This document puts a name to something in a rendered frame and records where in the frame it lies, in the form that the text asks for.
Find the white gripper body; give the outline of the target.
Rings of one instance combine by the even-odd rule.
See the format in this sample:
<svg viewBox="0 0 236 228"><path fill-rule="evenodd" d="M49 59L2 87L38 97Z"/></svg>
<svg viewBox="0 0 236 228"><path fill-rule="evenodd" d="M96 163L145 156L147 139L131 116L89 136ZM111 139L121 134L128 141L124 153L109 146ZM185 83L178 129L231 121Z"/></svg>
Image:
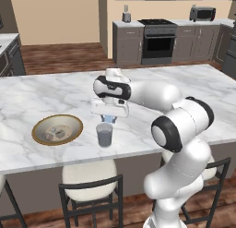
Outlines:
<svg viewBox="0 0 236 228"><path fill-rule="evenodd" d="M129 107L126 101L119 99L93 99L91 102L91 112L93 114L126 118L129 115Z"/></svg>

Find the glass of water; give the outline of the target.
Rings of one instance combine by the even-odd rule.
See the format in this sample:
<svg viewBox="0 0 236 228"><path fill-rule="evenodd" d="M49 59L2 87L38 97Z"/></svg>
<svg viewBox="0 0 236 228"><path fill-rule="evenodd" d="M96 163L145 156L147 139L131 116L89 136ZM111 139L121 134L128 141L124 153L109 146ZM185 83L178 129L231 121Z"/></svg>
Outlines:
<svg viewBox="0 0 236 228"><path fill-rule="evenodd" d="M112 115L102 115L101 121L108 124L114 124L116 122L117 117Z"/></svg>
<svg viewBox="0 0 236 228"><path fill-rule="evenodd" d="M112 145L112 130L111 124L102 123L97 125L97 136L99 145L103 148L110 147Z"/></svg>

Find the tan rimmed ice bowl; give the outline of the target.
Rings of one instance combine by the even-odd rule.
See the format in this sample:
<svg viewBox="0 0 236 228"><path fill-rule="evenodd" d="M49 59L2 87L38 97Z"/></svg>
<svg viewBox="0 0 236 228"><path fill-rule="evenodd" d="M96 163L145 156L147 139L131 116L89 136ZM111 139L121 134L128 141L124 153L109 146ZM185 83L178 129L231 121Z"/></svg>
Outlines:
<svg viewBox="0 0 236 228"><path fill-rule="evenodd" d="M58 126L59 130L64 130L65 136L63 138L57 138L55 132L51 131L52 127ZM55 114L43 118L32 129L31 135L33 139L47 146L57 146L66 144L76 139L83 130L83 124L81 120L71 114ZM44 137L45 133L53 134L53 140L47 140Z"/></svg>

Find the grey base cupboard run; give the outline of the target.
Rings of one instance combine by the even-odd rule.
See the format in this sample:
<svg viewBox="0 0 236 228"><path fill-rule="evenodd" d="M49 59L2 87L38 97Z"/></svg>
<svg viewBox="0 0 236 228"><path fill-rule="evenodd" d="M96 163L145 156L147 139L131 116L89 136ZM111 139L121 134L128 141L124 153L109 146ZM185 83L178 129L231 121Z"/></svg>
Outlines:
<svg viewBox="0 0 236 228"><path fill-rule="evenodd" d="M139 21L112 23L112 60L118 66L139 65L144 25Z"/></svg>
<svg viewBox="0 0 236 228"><path fill-rule="evenodd" d="M177 38L172 61L215 61L222 65L230 44L233 22L229 18L196 22L175 19Z"/></svg>

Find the black and steel oven range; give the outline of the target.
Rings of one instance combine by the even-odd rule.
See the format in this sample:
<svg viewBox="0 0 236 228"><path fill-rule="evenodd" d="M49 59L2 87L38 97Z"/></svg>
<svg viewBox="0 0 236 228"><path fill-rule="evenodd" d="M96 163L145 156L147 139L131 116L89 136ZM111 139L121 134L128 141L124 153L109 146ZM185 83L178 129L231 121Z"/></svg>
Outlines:
<svg viewBox="0 0 236 228"><path fill-rule="evenodd" d="M177 25L167 19L140 19L144 28L142 65L170 64Z"/></svg>

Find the grey blender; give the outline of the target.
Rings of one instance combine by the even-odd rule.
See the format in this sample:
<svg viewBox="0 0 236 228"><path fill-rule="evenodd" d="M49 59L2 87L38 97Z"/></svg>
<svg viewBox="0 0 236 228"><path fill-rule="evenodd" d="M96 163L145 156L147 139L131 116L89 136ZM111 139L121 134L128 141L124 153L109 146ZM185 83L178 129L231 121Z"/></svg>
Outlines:
<svg viewBox="0 0 236 228"><path fill-rule="evenodd" d="M128 5L124 5L124 12L123 12L122 21L125 23L131 22L131 14L128 12Z"/></svg>

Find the grey kitchen island base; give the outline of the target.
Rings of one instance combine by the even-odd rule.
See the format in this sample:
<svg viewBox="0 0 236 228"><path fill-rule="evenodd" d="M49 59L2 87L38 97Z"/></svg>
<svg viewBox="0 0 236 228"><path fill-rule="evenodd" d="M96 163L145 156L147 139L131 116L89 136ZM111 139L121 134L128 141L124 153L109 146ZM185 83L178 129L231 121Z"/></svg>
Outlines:
<svg viewBox="0 0 236 228"><path fill-rule="evenodd" d="M236 168L236 142L211 146L215 161L231 157L227 177ZM160 153L116 159L119 174L124 176L124 196L143 194L147 174L160 166ZM58 184L62 182L62 168L10 174L7 180L23 214L54 210L61 207Z"/></svg>

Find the dark grey cupboard run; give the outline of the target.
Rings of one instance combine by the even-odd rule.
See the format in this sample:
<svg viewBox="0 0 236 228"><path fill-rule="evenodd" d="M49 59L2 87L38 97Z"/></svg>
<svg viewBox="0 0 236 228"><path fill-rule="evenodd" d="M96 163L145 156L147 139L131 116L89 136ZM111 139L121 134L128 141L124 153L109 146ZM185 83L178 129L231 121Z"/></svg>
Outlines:
<svg viewBox="0 0 236 228"><path fill-rule="evenodd" d="M0 34L0 77L25 76L18 33Z"/></svg>

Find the dark tall appliance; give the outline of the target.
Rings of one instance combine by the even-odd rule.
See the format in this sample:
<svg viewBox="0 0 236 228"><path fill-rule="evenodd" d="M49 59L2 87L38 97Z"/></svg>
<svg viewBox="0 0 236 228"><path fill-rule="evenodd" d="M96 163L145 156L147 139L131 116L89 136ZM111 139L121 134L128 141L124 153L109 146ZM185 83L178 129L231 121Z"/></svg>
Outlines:
<svg viewBox="0 0 236 228"><path fill-rule="evenodd" d="M236 79L236 36L234 35L230 38L230 45L221 70L224 74Z"/></svg>

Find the steel toaster oven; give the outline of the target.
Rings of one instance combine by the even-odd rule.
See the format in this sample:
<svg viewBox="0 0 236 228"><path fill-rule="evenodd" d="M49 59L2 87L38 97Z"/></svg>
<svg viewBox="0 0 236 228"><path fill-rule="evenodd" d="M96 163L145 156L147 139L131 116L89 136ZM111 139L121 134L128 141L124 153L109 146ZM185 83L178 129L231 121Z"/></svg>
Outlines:
<svg viewBox="0 0 236 228"><path fill-rule="evenodd" d="M216 9L210 6L192 5L189 19L197 21L213 21L215 19Z"/></svg>

